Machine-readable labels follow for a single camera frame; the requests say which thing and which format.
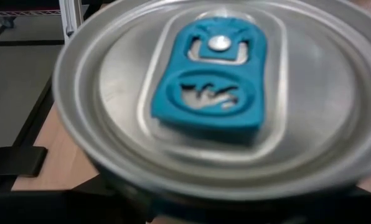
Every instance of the wooden table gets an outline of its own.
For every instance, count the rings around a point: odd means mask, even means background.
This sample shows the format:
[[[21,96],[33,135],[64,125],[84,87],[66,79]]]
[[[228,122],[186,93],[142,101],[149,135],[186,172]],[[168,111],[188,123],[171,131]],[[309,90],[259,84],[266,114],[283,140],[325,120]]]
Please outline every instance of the wooden table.
[[[355,2],[371,12],[371,0]],[[35,145],[49,150],[40,175],[36,178],[18,177],[12,190],[72,189],[98,174],[67,134],[54,105]],[[361,182],[360,187],[371,192],[371,177]]]

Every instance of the blue pull tab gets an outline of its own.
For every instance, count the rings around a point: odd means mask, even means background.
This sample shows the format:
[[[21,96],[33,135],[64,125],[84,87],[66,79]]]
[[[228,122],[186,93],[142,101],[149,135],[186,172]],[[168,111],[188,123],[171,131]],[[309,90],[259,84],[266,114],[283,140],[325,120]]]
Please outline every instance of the blue pull tab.
[[[151,105],[167,123],[217,130],[264,122],[266,37],[237,18],[195,21],[177,35]]]

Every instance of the can top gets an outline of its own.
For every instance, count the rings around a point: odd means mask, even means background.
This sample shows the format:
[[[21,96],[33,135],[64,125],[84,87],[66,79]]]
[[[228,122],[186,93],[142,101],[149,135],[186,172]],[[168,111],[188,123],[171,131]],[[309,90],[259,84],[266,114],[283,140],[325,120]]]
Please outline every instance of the can top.
[[[371,17],[349,2],[114,2],[54,94],[94,160],[155,192],[268,199],[371,172]]]

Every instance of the silver metal lid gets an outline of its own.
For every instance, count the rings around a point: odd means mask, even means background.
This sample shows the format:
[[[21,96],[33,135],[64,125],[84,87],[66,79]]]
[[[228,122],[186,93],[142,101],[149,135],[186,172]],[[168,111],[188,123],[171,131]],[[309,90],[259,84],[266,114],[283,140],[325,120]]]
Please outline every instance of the silver metal lid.
[[[234,142],[185,134],[150,115],[177,33],[212,16],[250,21],[268,41],[264,125]],[[231,44],[220,40],[212,47]],[[344,1],[114,2],[63,49],[54,94],[82,149],[159,193],[256,200],[371,172],[371,17]]]

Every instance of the can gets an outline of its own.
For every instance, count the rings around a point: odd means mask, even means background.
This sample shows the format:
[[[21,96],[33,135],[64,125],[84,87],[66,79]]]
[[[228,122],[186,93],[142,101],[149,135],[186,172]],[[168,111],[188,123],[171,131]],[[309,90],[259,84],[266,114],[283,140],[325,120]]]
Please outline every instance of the can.
[[[371,174],[371,16],[334,0],[116,1],[63,48],[54,96],[129,194],[245,202],[351,184]]]

